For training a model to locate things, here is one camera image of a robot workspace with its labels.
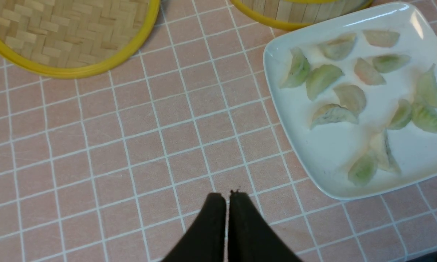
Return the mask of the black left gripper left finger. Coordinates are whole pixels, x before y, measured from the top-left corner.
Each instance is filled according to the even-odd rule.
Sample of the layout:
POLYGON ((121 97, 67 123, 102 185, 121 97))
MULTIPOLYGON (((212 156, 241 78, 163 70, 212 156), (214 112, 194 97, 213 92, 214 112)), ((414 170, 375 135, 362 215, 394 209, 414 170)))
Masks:
POLYGON ((208 194, 192 225, 162 261, 223 262, 226 212, 224 197, 208 194))

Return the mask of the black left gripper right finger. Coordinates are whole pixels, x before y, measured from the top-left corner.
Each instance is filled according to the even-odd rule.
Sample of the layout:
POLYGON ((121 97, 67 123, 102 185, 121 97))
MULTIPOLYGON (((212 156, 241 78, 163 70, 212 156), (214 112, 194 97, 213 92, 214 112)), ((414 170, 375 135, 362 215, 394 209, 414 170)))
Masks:
POLYGON ((229 262, 302 261, 265 222, 247 193, 230 193, 229 262))

